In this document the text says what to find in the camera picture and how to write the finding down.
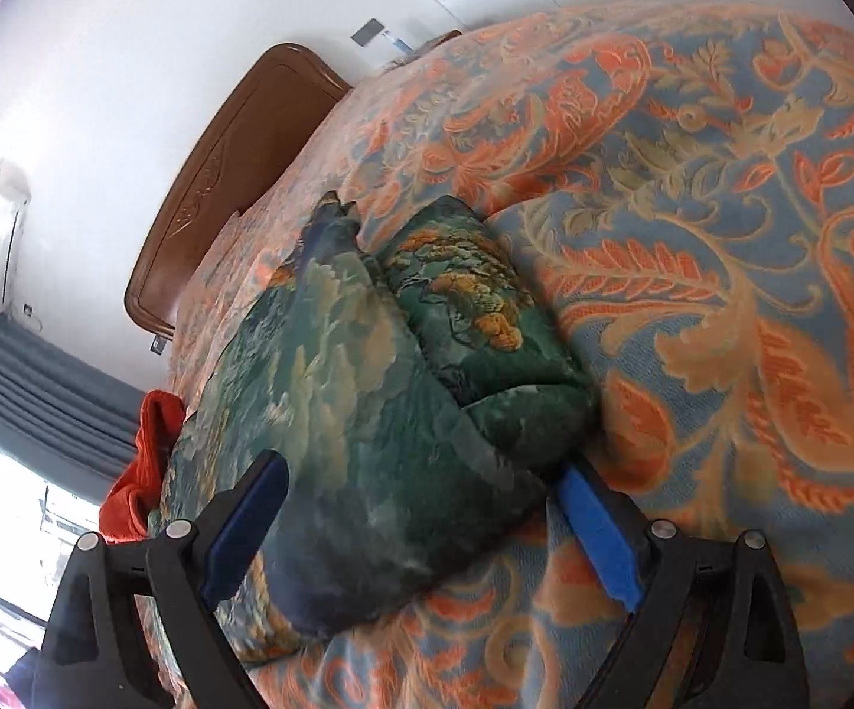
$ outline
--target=gray curtain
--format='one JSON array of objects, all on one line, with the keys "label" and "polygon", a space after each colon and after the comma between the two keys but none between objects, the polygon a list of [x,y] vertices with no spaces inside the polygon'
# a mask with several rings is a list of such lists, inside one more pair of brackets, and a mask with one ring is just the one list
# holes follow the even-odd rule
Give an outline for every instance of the gray curtain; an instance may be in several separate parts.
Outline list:
[{"label": "gray curtain", "polygon": [[101,502],[135,457],[142,392],[0,314],[0,451]]}]

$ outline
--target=floral bedspread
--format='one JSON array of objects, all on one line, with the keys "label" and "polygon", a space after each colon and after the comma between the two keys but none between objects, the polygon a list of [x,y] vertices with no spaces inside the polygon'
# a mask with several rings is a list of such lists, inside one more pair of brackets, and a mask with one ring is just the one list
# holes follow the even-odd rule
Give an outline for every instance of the floral bedspread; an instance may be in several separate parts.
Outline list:
[{"label": "floral bedspread", "polygon": [[[189,288],[171,380],[192,406],[330,188],[357,200],[367,251],[443,194],[487,216],[602,377],[605,477],[691,533],[764,528],[813,705],[840,706],[854,35],[749,6],[620,4],[466,34],[361,84]],[[572,706],[621,625],[550,503],[400,612],[251,674],[272,706]],[[652,705],[678,683],[665,672]]]}]

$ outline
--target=headboard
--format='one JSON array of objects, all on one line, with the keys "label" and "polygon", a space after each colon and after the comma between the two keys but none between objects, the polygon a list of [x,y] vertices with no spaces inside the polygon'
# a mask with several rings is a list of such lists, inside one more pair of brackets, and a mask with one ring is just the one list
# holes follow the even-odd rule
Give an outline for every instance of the headboard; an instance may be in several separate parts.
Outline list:
[{"label": "headboard", "polygon": [[276,45],[260,57],[164,198],[126,287],[128,317],[174,336],[180,295],[227,218],[263,196],[349,90],[301,45]]}]

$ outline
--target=air conditioner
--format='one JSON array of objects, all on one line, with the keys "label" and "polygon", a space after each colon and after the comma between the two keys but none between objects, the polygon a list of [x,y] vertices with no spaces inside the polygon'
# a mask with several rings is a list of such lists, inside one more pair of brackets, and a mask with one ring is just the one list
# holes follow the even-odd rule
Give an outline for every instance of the air conditioner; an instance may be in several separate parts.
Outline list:
[{"label": "air conditioner", "polygon": [[30,201],[24,179],[5,161],[0,163],[0,312],[10,305],[13,274],[17,265],[19,237]]}]

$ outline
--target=window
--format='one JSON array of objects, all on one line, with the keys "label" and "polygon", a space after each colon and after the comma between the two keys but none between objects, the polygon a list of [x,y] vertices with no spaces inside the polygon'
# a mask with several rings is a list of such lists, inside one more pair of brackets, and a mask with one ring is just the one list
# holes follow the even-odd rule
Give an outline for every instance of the window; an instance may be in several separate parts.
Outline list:
[{"label": "window", "polygon": [[[97,521],[98,506],[0,454],[0,598],[49,619],[76,539]],[[0,605],[0,688],[6,670],[42,639],[42,627]],[[7,695],[0,702],[12,706]]]}]

